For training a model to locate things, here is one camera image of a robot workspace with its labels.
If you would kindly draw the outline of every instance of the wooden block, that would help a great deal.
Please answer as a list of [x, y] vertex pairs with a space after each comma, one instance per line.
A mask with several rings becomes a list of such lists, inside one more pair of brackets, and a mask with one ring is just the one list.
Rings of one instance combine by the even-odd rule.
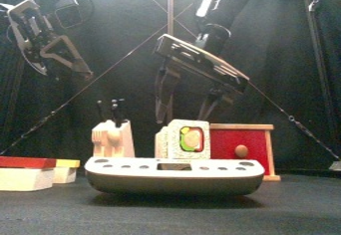
[[92, 129], [94, 156], [135, 157], [131, 122], [120, 127], [112, 120], [100, 122]]
[[78, 168], [55, 167], [54, 183], [72, 183], [76, 180]]
[[263, 181], [280, 181], [274, 173], [270, 131], [271, 124], [210, 125], [210, 158], [254, 159], [263, 166]]
[[52, 187], [54, 168], [0, 168], [0, 190], [36, 191]]
[[0, 156], [0, 167], [54, 168], [56, 159]]
[[79, 167], [80, 160], [79, 159], [58, 159], [56, 167]]

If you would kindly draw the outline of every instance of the hole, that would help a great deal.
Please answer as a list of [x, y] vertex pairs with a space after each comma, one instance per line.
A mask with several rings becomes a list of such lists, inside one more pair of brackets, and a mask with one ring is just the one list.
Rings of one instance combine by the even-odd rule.
[[239, 165], [242, 165], [242, 166], [254, 166], [254, 164], [251, 162], [249, 162], [249, 161], [242, 161], [239, 163]]
[[108, 162], [108, 160], [107, 159], [96, 159], [95, 160], [95, 163], [103, 163], [103, 162]]

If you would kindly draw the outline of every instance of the foam block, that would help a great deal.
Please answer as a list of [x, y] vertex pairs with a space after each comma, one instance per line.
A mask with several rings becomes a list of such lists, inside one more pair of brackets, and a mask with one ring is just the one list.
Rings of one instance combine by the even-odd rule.
[[80, 160], [58, 159], [58, 163], [55, 167], [54, 183], [75, 182], [79, 166], [80, 166]]
[[52, 187], [54, 168], [0, 168], [0, 190], [35, 191]]

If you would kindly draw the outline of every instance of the dark table surface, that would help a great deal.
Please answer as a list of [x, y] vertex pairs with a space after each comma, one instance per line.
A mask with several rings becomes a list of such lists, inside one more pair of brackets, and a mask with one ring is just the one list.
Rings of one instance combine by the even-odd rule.
[[0, 192], [0, 234], [341, 234], [341, 179], [282, 174], [246, 196], [108, 194], [84, 173]]

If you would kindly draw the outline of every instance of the yellow block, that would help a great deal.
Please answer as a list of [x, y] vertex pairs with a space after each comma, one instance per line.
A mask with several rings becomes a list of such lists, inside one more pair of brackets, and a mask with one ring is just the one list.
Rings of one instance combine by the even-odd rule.
[[79, 159], [58, 159], [56, 167], [79, 167]]

